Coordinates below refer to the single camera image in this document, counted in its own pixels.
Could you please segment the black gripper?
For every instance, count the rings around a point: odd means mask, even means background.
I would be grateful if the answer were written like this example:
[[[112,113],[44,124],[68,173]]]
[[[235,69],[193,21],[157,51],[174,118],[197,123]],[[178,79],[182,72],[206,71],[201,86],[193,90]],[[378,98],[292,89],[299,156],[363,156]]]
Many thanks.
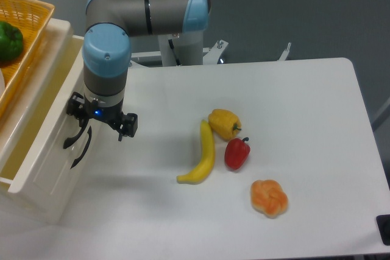
[[[135,136],[138,129],[138,115],[122,112],[123,97],[115,96],[87,96],[73,92],[68,99],[66,113],[79,121],[79,127],[86,126],[86,112],[90,118],[109,125],[118,132],[118,141],[123,137]]]

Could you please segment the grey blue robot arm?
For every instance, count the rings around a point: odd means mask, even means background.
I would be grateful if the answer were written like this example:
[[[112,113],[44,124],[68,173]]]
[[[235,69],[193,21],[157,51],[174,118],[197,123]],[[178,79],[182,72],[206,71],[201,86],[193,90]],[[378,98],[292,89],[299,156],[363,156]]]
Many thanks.
[[[132,37],[201,32],[208,26],[210,0],[88,0],[82,46],[83,93],[73,93],[66,112],[81,132],[92,119],[132,137],[134,113],[122,112]]]

